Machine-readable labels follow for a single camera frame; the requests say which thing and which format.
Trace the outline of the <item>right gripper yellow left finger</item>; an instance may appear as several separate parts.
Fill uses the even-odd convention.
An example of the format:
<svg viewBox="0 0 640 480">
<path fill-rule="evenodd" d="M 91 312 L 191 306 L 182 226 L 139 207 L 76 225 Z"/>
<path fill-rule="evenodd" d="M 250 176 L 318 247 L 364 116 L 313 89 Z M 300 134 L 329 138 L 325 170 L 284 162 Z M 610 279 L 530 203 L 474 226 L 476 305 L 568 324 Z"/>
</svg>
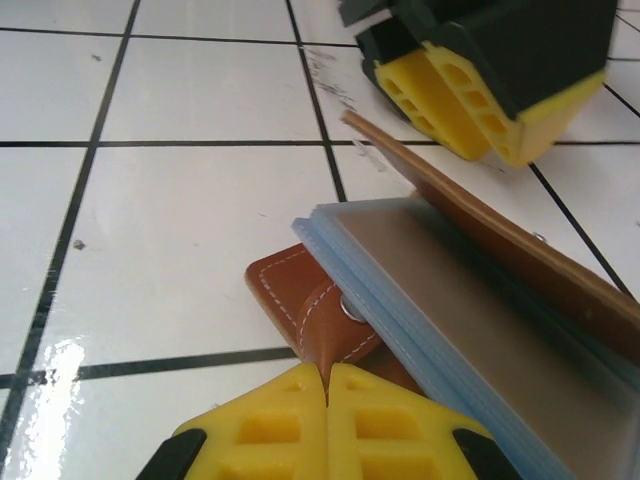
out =
<svg viewBox="0 0 640 480">
<path fill-rule="evenodd" d="M 301 363 L 182 425 L 135 480 L 327 480 L 324 384 Z"/>
</svg>

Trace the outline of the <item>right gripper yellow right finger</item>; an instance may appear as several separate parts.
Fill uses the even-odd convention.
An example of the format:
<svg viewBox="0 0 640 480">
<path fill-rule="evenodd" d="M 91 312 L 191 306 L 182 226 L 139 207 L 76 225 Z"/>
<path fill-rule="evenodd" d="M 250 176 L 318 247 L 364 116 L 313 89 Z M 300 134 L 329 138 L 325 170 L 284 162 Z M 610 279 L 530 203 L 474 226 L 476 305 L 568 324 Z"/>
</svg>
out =
<svg viewBox="0 0 640 480">
<path fill-rule="evenodd" d="M 476 420 L 349 364 L 332 367 L 329 480 L 521 480 Z"/>
</svg>

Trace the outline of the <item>grey credit card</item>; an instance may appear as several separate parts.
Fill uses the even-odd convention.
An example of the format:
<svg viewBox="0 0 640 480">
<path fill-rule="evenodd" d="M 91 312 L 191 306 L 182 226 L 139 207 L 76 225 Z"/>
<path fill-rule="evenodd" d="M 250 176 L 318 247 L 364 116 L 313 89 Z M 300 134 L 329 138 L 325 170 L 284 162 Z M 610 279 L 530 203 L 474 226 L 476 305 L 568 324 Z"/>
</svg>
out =
<svg viewBox="0 0 640 480">
<path fill-rule="evenodd" d="M 358 309 L 432 398 L 491 431 L 525 480 L 640 480 L 640 369 L 431 207 L 347 204 L 334 222 Z"/>
</svg>

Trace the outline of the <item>brown leather card holder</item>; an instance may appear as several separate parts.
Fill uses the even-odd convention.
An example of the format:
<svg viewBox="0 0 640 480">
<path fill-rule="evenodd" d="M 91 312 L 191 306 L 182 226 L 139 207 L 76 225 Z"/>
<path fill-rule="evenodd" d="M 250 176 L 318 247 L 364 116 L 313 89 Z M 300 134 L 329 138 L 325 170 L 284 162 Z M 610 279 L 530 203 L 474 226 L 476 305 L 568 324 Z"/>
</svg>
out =
<svg viewBox="0 0 640 480">
<path fill-rule="evenodd" d="M 346 288 L 346 270 L 335 242 L 336 214 L 347 204 L 385 205 L 394 200 L 433 208 L 534 298 L 598 346 L 640 369 L 640 302 L 495 211 L 374 124 L 351 112 L 343 119 L 384 154 L 415 186 L 416 193 L 398 199 L 320 205 L 308 218 L 296 220 L 297 245 L 253 262 L 246 271 L 248 285 L 274 325 L 300 359 L 318 367 L 326 384 L 335 364 L 353 365 L 483 425 L 432 398 Z"/>
</svg>

